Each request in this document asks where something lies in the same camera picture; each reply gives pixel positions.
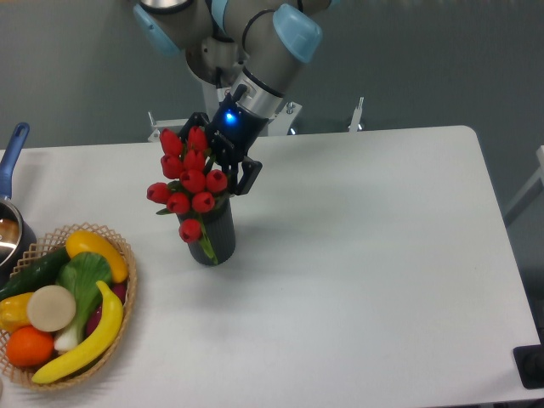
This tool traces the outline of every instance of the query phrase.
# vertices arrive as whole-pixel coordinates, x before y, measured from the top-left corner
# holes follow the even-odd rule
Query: gray wall
[[[20,121],[32,126],[29,147],[125,143],[145,141],[147,111],[173,119],[202,110],[183,58],[150,47],[132,5],[0,2],[0,148]],[[544,2],[343,0],[316,19],[324,42],[290,94],[304,106],[302,131],[342,130],[364,95],[368,129],[474,128],[502,207],[536,170]],[[509,233],[544,297],[541,201]]]

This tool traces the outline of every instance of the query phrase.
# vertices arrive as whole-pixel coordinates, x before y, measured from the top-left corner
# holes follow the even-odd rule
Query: black vase
[[[201,244],[198,241],[188,244],[190,254],[196,262],[204,265],[222,264],[230,258],[236,247],[235,226],[230,211],[230,200],[224,201],[224,204],[209,213],[202,214],[202,221],[206,229],[207,236],[212,244],[213,251],[217,258],[217,263],[208,257]],[[186,217],[178,215],[179,223],[183,223]]]

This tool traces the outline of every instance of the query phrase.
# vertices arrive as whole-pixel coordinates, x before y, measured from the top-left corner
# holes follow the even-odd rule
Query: yellow bell pepper
[[[49,384],[82,369],[104,353],[117,337],[122,323],[122,303],[102,281],[96,282],[102,293],[102,317],[89,337],[72,350],[62,354],[36,371],[32,381]]]
[[[79,230],[66,239],[66,251],[70,258],[81,252],[94,252],[102,255],[111,268],[113,283],[122,283],[128,278],[128,269],[121,254],[104,237],[91,231]]]
[[[33,294],[33,292],[23,293],[0,302],[0,329],[13,333],[31,324],[26,315],[26,305]]]

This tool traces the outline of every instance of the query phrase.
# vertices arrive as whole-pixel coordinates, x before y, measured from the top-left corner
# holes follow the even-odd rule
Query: fruit basket
[[[66,225],[65,227],[56,229],[52,233],[47,233],[43,238],[40,238],[36,244],[32,244],[29,251],[25,252],[23,258],[19,260],[17,266],[14,268],[11,277],[18,274],[21,270],[32,264],[34,261],[44,256],[45,254],[54,251],[62,247],[66,243],[66,239],[73,232],[84,230],[94,232],[97,235],[104,237],[122,256],[125,264],[127,265],[128,278],[127,278],[127,294],[124,303],[123,317],[121,327],[116,335],[115,340],[110,347],[96,360],[90,367],[86,367],[83,370],[76,371],[76,373],[61,378],[56,382],[50,384],[36,384],[31,379],[37,368],[19,368],[12,365],[6,355],[6,345],[9,340],[9,333],[7,331],[0,331],[0,371],[2,374],[10,379],[12,383],[18,383],[21,386],[36,390],[36,391],[54,391],[64,388],[69,388],[78,383],[81,383],[90,378],[96,373],[104,364],[108,361],[111,355],[116,351],[119,343],[123,337],[124,332],[127,330],[128,322],[130,321],[134,300],[136,298],[136,288],[138,278],[136,275],[136,262],[130,245],[114,230],[109,229],[106,226],[99,226],[97,224],[74,224]]]

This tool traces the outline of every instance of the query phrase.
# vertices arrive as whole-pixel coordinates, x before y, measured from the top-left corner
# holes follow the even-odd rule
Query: slice
[[[62,286],[44,286],[28,301],[26,314],[38,330],[56,332],[68,326],[76,315],[76,299]]]

